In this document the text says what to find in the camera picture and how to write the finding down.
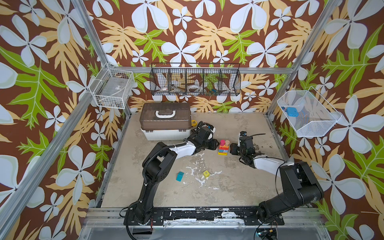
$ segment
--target white handle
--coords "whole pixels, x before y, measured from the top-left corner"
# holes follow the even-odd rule
[[[156,117],[158,118],[172,118],[175,116],[175,114],[176,114],[176,110],[173,110],[173,113],[171,115],[160,115],[159,111],[156,110]]]

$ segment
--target toolbox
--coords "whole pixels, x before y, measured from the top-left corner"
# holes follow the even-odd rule
[[[144,103],[140,124],[149,141],[183,140],[192,128],[189,103]]]

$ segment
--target white toolbox base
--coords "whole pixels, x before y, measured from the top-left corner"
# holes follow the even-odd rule
[[[141,129],[148,141],[162,140],[184,140],[191,134],[191,129],[186,131],[179,130],[153,130],[145,131]]]

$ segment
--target wire basket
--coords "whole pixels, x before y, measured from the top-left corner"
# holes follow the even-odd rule
[[[97,106],[124,109],[135,82],[133,72],[111,68],[99,74],[95,79],[99,83],[92,92]]]
[[[334,110],[330,113],[310,90],[287,91],[277,101],[297,137],[323,137],[342,116],[321,94],[312,89],[318,93],[322,102],[327,102]],[[298,116],[288,116],[283,109],[288,107],[296,108]]]
[[[199,64],[202,66],[158,67],[151,63],[149,80],[152,95],[237,96],[240,94],[241,75],[238,68]]]

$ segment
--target beige work surface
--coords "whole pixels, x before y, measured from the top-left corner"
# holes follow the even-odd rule
[[[139,197],[143,183],[142,162],[158,141],[147,141],[140,130],[140,114],[134,114],[116,160],[102,207],[126,207]],[[192,119],[216,128],[214,138],[236,142],[240,131],[255,136],[253,143],[270,157],[281,158],[266,119],[261,113],[193,113]],[[164,141],[174,144],[180,141]],[[239,157],[220,156],[218,150],[204,150],[193,156],[177,159],[169,175],[157,189],[155,207],[248,206],[276,196],[275,175],[253,169],[239,162]],[[208,179],[203,172],[211,174]],[[176,181],[184,172],[181,182]],[[277,178],[281,191],[281,180]]]

